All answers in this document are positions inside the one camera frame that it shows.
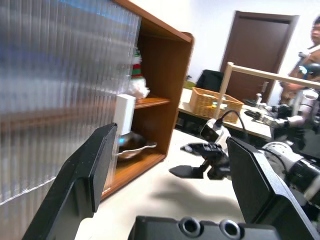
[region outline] door frame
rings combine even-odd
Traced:
[[[244,11],[235,11],[232,27],[230,29],[229,38],[227,45],[225,47],[225,51],[223,54],[223,59],[220,66],[220,72],[224,73],[225,69],[227,67],[227,58],[230,55],[232,45],[234,43],[235,39],[235,29],[237,28],[238,22],[240,18],[246,18],[246,19],[265,19],[265,20],[271,20],[273,22],[280,22],[280,23],[287,23],[289,25],[289,28],[286,32],[285,38],[283,40],[280,52],[277,56],[276,62],[274,63],[272,73],[277,74],[279,72],[281,63],[283,61],[283,58],[285,56],[285,53],[288,49],[289,42],[291,40],[292,34],[296,28],[296,25],[299,20],[299,15],[279,15],[279,14],[267,14],[267,13],[255,13],[255,12],[244,12]],[[273,79],[269,79],[269,82],[271,84],[268,84],[266,87],[266,92],[268,92],[266,96],[266,102],[269,102],[271,93],[274,89],[274,86],[276,84],[276,81]]]

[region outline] white wall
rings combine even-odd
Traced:
[[[299,15],[299,21],[284,56],[280,74],[296,64],[298,52],[312,45],[312,23],[320,14],[320,0],[132,0],[179,31],[190,32],[195,45],[188,74],[196,82],[202,70],[218,71],[224,56],[235,11]],[[282,88],[277,83],[270,105],[278,102]]]

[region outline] frosted glass panel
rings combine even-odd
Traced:
[[[0,240],[21,239],[65,160],[112,122],[139,24],[110,0],[0,1]]]

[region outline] wooden cabinet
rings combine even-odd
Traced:
[[[113,184],[102,199],[167,156],[194,43],[190,33],[174,29],[129,0],[115,2],[141,17],[137,46],[150,94],[136,102],[132,130],[156,142],[157,147],[144,150],[131,161],[118,162]]]

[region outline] wooden rod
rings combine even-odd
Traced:
[[[228,62],[226,64],[223,80],[222,80],[222,83],[221,83],[219,98],[218,98],[218,101],[216,103],[216,108],[215,108],[215,112],[214,112],[214,117],[213,118],[215,118],[215,119],[218,119],[218,117],[219,117],[220,105],[222,103],[222,98],[226,93],[233,66],[234,66],[233,62]]]
[[[232,71],[243,73],[243,74],[249,74],[249,75],[253,75],[253,76],[257,76],[257,77],[262,77],[262,78],[266,78],[266,79],[279,80],[279,81],[291,83],[291,84],[298,84],[298,85],[302,85],[302,86],[309,87],[309,88],[320,89],[319,82],[302,80],[302,79],[290,77],[290,76],[281,76],[276,73],[255,70],[255,69],[248,68],[248,67],[233,65]]]

